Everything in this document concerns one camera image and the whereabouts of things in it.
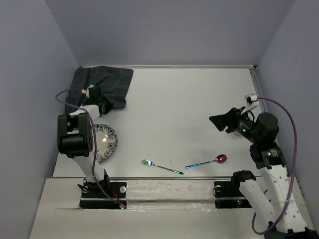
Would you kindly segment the dark plaid cloth napkin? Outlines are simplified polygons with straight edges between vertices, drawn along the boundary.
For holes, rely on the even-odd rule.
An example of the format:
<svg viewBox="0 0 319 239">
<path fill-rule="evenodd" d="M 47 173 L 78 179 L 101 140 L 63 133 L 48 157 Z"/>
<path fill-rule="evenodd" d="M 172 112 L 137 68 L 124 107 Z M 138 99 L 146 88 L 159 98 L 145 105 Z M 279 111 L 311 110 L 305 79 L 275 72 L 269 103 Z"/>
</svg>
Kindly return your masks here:
<svg viewBox="0 0 319 239">
<path fill-rule="evenodd" d="M 106 115 L 110 110 L 121 110 L 126 106 L 126 96 L 132 81 L 132 69 L 98 66 L 93 68 L 79 67 L 74 73 L 66 103 L 80 106 L 89 103 L 89 99 L 77 92 L 93 85 L 100 88 L 101 94 L 108 100 L 105 110 L 100 112 Z"/>
</svg>

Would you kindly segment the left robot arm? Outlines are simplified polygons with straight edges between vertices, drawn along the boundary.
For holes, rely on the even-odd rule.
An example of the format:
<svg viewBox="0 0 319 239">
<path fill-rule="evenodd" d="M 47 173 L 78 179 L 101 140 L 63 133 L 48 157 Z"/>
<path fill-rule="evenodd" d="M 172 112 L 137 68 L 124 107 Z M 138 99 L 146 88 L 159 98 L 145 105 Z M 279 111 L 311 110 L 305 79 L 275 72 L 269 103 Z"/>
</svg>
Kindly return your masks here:
<svg viewBox="0 0 319 239">
<path fill-rule="evenodd" d="M 87 98 L 85 105 L 73 105 L 62 101 L 63 93 L 79 92 Z M 106 170 L 97 162 L 97 137 L 93 120 L 99 118 L 108 106 L 113 105 L 102 95 L 101 89 L 94 85 L 87 89 L 69 89 L 58 93 L 55 99 L 75 111 L 57 118 L 57 146 L 60 154 L 72 159 L 82 170 L 86 183 L 81 186 L 83 193 L 92 190 L 100 197 L 109 196 L 110 179 Z"/>
</svg>

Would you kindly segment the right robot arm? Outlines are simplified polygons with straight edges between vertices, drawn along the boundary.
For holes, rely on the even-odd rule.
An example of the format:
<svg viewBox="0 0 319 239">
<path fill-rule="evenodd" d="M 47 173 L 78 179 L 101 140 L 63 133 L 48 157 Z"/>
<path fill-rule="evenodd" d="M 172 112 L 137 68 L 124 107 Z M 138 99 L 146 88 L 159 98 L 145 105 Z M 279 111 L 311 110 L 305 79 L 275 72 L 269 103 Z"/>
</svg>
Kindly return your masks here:
<svg viewBox="0 0 319 239">
<path fill-rule="evenodd" d="M 286 161 L 275 142 L 278 120 L 270 113 L 261 113 L 251 120 L 245 108 L 232 108 L 209 120 L 219 131 L 238 132 L 251 142 L 250 155 L 261 175 L 267 195 L 248 170 L 233 173 L 229 189 L 234 195 L 244 195 L 262 219 L 266 229 L 254 233 L 266 239 L 317 239 L 319 234 L 309 228 L 292 194 L 294 176 L 288 176 Z"/>
</svg>

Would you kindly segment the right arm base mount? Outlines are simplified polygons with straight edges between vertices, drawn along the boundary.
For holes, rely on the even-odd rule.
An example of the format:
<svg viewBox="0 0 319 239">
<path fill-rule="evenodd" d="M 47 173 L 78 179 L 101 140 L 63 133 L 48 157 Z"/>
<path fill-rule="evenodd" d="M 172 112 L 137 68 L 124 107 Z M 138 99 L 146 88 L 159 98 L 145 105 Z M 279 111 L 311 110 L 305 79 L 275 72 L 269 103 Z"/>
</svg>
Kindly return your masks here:
<svg viewBox="0 0 319 239">
<path fill-rule="evenodd" d="M 252 208 L 248 200 L 235 189 L 230 181 L 215 181 L 212 194 L 215 197 L 217 209 Z"/>
</svg>

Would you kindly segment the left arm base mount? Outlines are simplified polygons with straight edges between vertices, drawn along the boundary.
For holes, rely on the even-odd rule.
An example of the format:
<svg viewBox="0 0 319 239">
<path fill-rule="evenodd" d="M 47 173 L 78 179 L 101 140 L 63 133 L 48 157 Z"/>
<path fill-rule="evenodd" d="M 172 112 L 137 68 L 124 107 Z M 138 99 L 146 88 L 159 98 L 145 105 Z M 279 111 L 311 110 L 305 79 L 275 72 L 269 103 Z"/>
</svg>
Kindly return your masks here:
<svg viewBox="0 0 319 239">
<path fill-rule="evenodd" d="M 125 181 L 111 181 L 109 189 L 103 187 L 109 197 L 97 185 L 89 184 L 86 181 L 77 186 L 81 190 L 79 201 L 81 209 L 125 210 L 127 208 L 127 182 Z"/>
</svg>

